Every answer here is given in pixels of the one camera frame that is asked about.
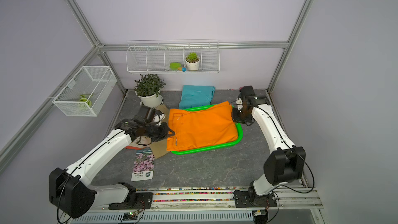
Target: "green toy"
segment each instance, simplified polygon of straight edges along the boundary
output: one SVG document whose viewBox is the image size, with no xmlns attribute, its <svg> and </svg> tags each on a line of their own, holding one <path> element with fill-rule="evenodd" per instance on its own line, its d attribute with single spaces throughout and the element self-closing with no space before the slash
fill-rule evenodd
<svg viewBox="0 0 398 224">
<path fill-rule="evenodd" d="M 187 69 L 181 66 L 181 63 L 178 62 L 170 62 L 170 69 L 171 70 L 179 70 L 185 72 Z"/>
</svg>

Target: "pink flowers picture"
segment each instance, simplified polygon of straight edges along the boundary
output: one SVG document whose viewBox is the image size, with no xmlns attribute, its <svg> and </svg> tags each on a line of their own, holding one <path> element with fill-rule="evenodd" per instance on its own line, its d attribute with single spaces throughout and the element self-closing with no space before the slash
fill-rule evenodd
<svg viewBox="0 0 398 224">
<path fill-rule="evenodd" d="M 153 161 L 155 157 L 153 153 L 140 153 L 136 155 L 134 161 L 133 172 L 148 172 L 153 171 Z"/>
</svg>

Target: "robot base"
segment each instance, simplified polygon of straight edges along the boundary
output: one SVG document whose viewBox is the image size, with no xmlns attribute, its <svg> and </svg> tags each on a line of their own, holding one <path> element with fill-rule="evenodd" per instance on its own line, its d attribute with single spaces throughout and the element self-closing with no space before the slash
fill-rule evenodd
<svg viewBox="0 0 398 224">
<path fill-rule="evenodd" d="M 129 189 L 129 194 L 127 195 L 124 202 L 121 203 L 112 203 L 109 204 L 110 210 L 115 209 L 150 209 L 152 205 L 152 197 L 153 193 L 137 193 L 135 187 L 132 187 L 130 184 L 125 182 L 119 182 L 119 184 L 127 187 Z"/>
<path fill-rule="evenodd" d="M 253 182 L 251 182 L 248 191 L 235 191 L 235 207 L 249 208 L 249 207 L 276 207 L 275 194 L 262 195 L 256 194 Z"/>
</svg>

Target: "orange cloth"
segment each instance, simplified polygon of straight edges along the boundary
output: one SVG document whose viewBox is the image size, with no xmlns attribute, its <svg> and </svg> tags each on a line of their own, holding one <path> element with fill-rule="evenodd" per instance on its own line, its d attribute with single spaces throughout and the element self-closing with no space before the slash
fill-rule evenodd
<svg viewBox="0 0 398 224">
<path fill-rule="evenodd" d="M 232 106 L 227 101 L 194 112 L 170 109 L 168 125 L 176 132 L 167 139 L 168 151 L 181 152 L 238 139 Z"/>
</svg>

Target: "vent grille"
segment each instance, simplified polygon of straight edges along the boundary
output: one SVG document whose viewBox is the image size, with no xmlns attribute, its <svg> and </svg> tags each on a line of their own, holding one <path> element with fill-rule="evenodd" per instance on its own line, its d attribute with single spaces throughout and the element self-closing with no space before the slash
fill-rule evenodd
<svg viewBox="0 0 398 224">
<path fill-rule="evenodd" d="M 123 212 L 117 213 L 88 213 L 72 223 L 120 223 Z M 187 221 L 243 221 L 253 220 L 251 211 L 172 211 L 172 212 L 146 212 L 140 222 L 187 222 Z"/>
</svg>

